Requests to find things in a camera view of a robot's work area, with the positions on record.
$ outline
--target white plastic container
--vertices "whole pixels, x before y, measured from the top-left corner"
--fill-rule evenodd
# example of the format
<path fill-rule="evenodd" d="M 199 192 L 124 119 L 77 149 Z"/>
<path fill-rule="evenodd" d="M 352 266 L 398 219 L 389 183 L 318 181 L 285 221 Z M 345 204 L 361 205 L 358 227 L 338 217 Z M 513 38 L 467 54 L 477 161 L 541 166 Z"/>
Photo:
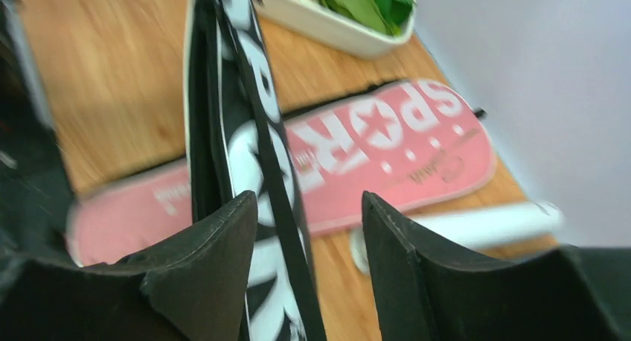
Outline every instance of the white plastic container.
<path fill-rule="evenodd" d="M 339 15 L 315 0 L 254 0 L 257 12 L 279 25 L 308 36 L 325 45 L 366 60 L 385 54 L 410 40 L 414 30 L 412 8 L 399 36 L 386 36 Z"/>

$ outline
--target star print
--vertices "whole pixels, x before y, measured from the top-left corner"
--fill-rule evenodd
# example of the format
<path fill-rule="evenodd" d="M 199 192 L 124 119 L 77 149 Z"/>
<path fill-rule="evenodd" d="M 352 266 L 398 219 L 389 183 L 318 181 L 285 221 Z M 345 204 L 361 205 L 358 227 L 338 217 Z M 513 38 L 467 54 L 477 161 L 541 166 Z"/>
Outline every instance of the star print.
<path fill-rule="evenodd" d="M 390 139 L 388 125 L 393 124 L 395 121 L 392 118 L 381 115 L 376 105 L 372 106 L 371 111 L 367 115 L 357 113 L 357 116 L 368 125 L 368 128 L 362 133 L 362 137 L 370 138 L 375 133 L 382 133 L 386 138 Z"/>
<path fill-rule="evenodd" d="M 250 153 L 252 155 L 254 155 L 254 158 L 257 160 L 258 165 L 260 166 L 261 170 L 263 170 L 263 160 L 260 157 L 260 154 L 254 150 L 250 150 Z M 261 198 L 264 194 L 269 193 L 269 183 L 267 182 L 267 179 L 265 178 L 265 173 L 263 174 L 263 181 L 260 184 L 260 188 L 257 191 L 257 197 Z M 281 168 L 281 176 L 283 177 L 283 183 L 285 181 L 285 177 L 287 177 L 287 174 L 285 173 L 285 171 L 283 170 L 283 168 Z"/>

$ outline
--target wooden table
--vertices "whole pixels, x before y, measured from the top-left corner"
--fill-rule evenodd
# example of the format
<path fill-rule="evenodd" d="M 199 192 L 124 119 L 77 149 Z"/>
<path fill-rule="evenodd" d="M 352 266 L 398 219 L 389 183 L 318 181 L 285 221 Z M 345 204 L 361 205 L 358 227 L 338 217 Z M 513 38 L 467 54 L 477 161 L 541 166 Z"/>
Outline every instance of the wooden table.
<path fill-rule="evenodd" d="M 184 152 L 182 39 L 186 0 L 23 0 L 22 17 L 75 188 L 86 192 Z M 283 109 L 397 77 L 444 77 L 414 38 L 361 61 L 262 21 Z M 439 212 L 524 200 L 500 162 L 491 182 Z M 550 237 L 489 251 L 534 252 Z M 371 283 L 350 258 L 346 233 L 313 241 L 329 340 L 381 340 Z"/>

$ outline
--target green object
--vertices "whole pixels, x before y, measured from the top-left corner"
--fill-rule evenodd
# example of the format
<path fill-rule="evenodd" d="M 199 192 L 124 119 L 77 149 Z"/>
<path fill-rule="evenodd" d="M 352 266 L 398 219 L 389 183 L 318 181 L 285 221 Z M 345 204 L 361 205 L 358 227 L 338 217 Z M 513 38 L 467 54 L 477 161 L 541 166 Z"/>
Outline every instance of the green object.
<path fill-rule="evenodd" d="M 408 19 L 414 0 L 318 0 L 319 3 L 381 34 L 395 36 Z"/>

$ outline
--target black strap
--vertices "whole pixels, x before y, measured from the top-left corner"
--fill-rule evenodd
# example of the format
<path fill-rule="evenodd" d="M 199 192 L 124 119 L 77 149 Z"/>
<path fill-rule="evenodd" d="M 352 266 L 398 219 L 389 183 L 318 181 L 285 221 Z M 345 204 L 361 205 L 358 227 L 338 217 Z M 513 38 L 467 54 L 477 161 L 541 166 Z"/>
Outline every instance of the black strap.
<path fill-rule="evenodd" d="M 285 190 L 281 166 L 269 134 L 267 114 L 263 109 L 260 96 L 252 94 L 252 92 L 257 92 L 254 72 L 248 60 L 245 59 L 245 52 L 237 38 L 238 32 L 229 22 L 222 2 L 220 0 L 211 1 L 216 11 L 215 14 L 220 23 L 221 31 L 225 37 L 230 37 L 232 48 L 236 52 L 235 60 L 241 73 L 244 90 L 252 105 L 259 140 L 261 169 L 268 175 L 267 178 L 270 181 L 277 182 L 270 187 L 269 201 L 276 221 L 276 232 L 285 258 L 289 283 L 292 285 L 307 339 L 309 341 L 326 341 L 327 336 L 324 330 L 318 296 L 311 279 L 307 259 L 303 253 L 302 242 L 298 234 L 298 225 L 294 221 L 293 211 Z"/>

